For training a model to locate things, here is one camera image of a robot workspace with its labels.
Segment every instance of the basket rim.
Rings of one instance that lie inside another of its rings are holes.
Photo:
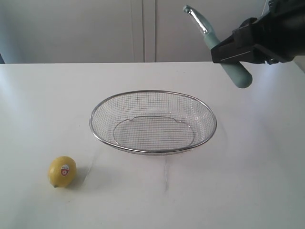
[[[185,96],[185,97],[188,97],[188,98],[191,98],[193,100],[196,100],[198,101],[199,103],[201,103],[203,106],[205,106],[209,111],[210,113],[212,114],[212,117],[213,117],[213,121],[215,122],[215,125],[214,125],[214,130],[212,131],[212,133],[210,134],[210,136],[208,138],[206,138],[205,140],[197,143],[197,144],[194,144],[194,145],[190,145],[190,146],[186,146],[186,147],[182,147],[182,148],[176,148],[176,149],[168,149],[168,150],[139,150],[139,149],[132,149],[132,148],[127,148],[127,147],[123,147],[123,146],[119,146],[117,144],[114,144],[114,143],[111,143],[109,141],[106,141],[105,139],[101,138],[98,136],[98,134],[94,131],[93,129],[93,126],[92,126],[92,119],[93,119],[93,116],[95,114],[95,112],[97,111],[97,109],[105,102],[107,102],[108,100],[111,100],[115,97],[119,97],[119,96],[122,96],[122,95],[127,95],[127,94],[139,94],[139,93],[165,93],[165,94],[175,94],[175,95],[181,95],[181,96]],[[213,135],[215,134],[216,132],[216,129],[217,129],[217,119],[216,119],[216,116],[214,114],[214,112],[211,110],[211,108],[205,104],[203,101],[201,101],[200,99],[196,98],[196,97],[193,97],[193,96],[190,96],[190,95],[187,95],[187,94],[183,94],[183,93],[178,93],[178,92],[171,92],[171,91],[164,91],[164,90],[139,90],[139,91],[128,91],[128,92],[124,92],[124,93],[119,93],[119,94],[115,94],[115,95],[112,95],[106,99],[104,99],[103,101],[101,101],[100,103],[98,103],[95,108],[93,109],[91,115],[90,115],[90,118],[89,118],[89,126],[90,126],[90,129],[93,133],[93,135],[99,139],[101,142],[109,145],[109,146],[112,146],[114,148],[117,148],[117,149],[121,149],[123,151],[128,151],[129,153],[133,153],[133,154],[141,154],[141,155],[170,155],[170,154],[176,154],[176,153],[179,153],[181,151],[187,151],[187,150],[190,150],[190,149],[193,149],[197,146],[200,146],[204,143],[206,143],[207,141],[209,141]]]

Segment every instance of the white table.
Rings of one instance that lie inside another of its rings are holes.
[[[0,228],[303,229],[305,74],[292,62],[246,67],[248,89],[210,62],[1,65]],[[214,137],[172,156],[95,139],[95,105],[141,89],[203,100]],[[47,170],[62,155],[79,175],[55,189]]]

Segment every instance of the metal wire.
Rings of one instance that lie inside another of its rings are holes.
[[[202,101],[168,91],[135,91],[99,103],[90,128],[102,142],[145,155],[168,155],[208,141],[216,118]]]

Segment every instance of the utensil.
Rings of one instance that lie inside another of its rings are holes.
[[[168,91],[134,91],[99,103],[90,128],[100,141],[142,155],[169,155],[207,142],[216,117],[202,101]]]
[[[188,5],[183,8],[183,11],[186,12],[199,27],[203,39],[210,50],[220,43],[212,25],[202,14]],[[240,62],[236,64],[221,63],[221,66],[237,87],[246,88],[251,85],[252,76]]]

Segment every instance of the yellow lemon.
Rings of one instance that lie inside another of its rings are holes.
[[[48,171],[49,182],[53,187],[66,187],[76,175],[76,163],[68,156],[56,158]]]

